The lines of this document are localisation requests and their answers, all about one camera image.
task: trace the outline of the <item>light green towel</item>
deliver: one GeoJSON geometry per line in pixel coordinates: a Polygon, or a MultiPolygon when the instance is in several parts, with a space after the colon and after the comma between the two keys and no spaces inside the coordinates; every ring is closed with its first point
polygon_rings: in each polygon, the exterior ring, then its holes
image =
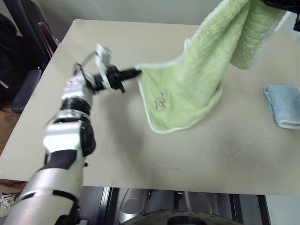
{"type": "Polygon", "coordinates": [[[260,0],[224,0],[185,42],[179,58],[137,65],[152,130],[172,132],[203,119],[222,95],[221,76],[229,62],[249,68],[282,16],[260,0]]]}

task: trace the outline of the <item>chair armrest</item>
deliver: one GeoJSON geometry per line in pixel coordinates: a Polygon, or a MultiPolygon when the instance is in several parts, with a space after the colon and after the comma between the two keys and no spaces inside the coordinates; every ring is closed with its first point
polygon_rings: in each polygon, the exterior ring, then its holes
{"type": "Polygon", "coordinates": [[[34,69],[28,72],[21,88],[15,95],[11,104],[13,112],[19,114],[23,112],[41,76],[42,71],[40,69],[34,69]]]}

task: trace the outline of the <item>robotic arm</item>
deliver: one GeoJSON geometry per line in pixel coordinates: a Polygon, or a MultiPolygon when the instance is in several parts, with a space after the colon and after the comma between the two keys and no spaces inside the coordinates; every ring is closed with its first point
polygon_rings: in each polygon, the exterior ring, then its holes
{"type": "Polygon", "coordinates": [[[92,96],[104,89],[120,89],[136,77],[135,69],[120,72],[109,63],[110,50],[98,47],[100,73],[85,73],[80,64],[62,95],[60,111],[48,123],[43,140],[48,159],[27,183],[5,225],[75,225],[83,186],[86,157],[96,147],[90,123],[92,96]]]}

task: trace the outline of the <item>light blue cloth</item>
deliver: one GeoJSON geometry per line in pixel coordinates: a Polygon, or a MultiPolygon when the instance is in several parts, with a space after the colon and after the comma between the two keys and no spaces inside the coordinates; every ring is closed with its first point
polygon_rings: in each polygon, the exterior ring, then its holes
{"type": "Polygon", "coordinates": [[[300,89],[293,86],[268,85],[264,93],[277,125],[300,129],[300,89]]]}

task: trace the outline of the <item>table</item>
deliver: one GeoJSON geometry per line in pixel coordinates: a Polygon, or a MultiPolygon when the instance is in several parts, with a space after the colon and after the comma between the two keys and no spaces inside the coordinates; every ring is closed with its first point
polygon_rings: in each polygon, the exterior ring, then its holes
{"type": "MultiPolygon", "coordinates": [[[[0,157],[0,178],[29,180],[42,166],[44,125],[58,111],[73,63],[96,43],[119,69],[175,58],[194,25],[74,20],[43,73],[0,157]]],[[[202,122],[156,134],[137,81],[103,91],[91,110],[97,148],[84,185],[238,194],[300,194],[300,133],[278,128],[263,95],[267,84],[298,85],[299,46],[276,33],[249,71],[229,66],[224,94],[202,122]]]]}

